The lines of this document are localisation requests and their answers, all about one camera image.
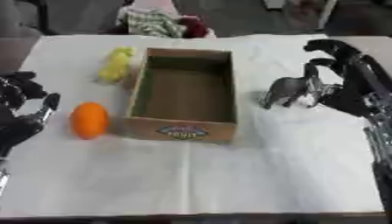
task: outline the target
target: printed logo on box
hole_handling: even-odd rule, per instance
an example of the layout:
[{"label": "printed logo on box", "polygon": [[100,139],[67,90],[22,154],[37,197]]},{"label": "printed logo on box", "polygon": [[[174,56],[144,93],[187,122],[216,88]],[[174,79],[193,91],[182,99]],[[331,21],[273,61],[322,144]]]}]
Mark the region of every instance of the printed logo on box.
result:
[{"label": "printed logo on box", "polygon": [[208,135],[208,132],[193,126],[166,126],[157,132],[178,140],[190,140]]}]

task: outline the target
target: white table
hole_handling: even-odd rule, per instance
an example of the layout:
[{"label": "white table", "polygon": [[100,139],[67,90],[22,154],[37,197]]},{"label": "white table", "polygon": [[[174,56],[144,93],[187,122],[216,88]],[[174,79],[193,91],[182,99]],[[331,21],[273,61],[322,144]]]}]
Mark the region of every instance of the white table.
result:
[{"label": "white table", "polygon": [[[325,56],[302,50],[308,39],[324,37],[42,38],[21,69],[36,71],[46,90],[61,93],[60,110],[43,133],[12,152],[0,216],[380,212],[361,119],[299,104],[266,111],[254,101],[276,78],[301,76],[307,60]],[[95,82],[117,46],[137,48],[136,70],[146,47],[233,51],[239,109],[233,143],[73,136],[67,118],[80,102],[99,102],[111,116],[123,115],[129,92]],[[339,80],[327,69],[321,73]]]}]

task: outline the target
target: toy animal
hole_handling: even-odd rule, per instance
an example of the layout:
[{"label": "toy animal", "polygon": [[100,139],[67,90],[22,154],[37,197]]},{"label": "toy animal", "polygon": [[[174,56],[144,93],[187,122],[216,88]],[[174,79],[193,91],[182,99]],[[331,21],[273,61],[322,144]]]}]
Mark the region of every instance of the toy animal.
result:
[{"label": "toy animal", "polygon": [[265,109],[270,109],[275,102],[287,99],[283,106],[288,108],[300,96],[307,95],[310,90],[315,92],[319,89],[318,85],[320,83],[321,81],[319,81],[319,71],[317,68],[312,63],[306,63],[304,65],[304,77],[284,77],[276,80],[271,85],[264,98],[263,107]]}]

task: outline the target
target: yellow fruit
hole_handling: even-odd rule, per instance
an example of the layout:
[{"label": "yellow fruit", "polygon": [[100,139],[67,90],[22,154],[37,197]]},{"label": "yellow fruit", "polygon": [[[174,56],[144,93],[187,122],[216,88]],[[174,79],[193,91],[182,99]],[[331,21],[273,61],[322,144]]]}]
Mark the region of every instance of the yellow fruit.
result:
[{"label": "yellow fruit", "polygon": [[74,133],[82,139],[93,139],[106,133],[109,117],[106,109],[96,102],[85,102],[71,114]]}]

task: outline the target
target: open cardboard box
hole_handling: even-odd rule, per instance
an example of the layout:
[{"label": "open cardboard box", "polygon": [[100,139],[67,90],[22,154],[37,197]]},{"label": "open cardboard box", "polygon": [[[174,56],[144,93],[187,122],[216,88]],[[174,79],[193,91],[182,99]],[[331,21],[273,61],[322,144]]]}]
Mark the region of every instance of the open cardboard box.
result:
[{"label": "open cardboard box", "polygon": [[143,139],[230,141],[237,123],[231,52],[147,49],[126,123]]}]

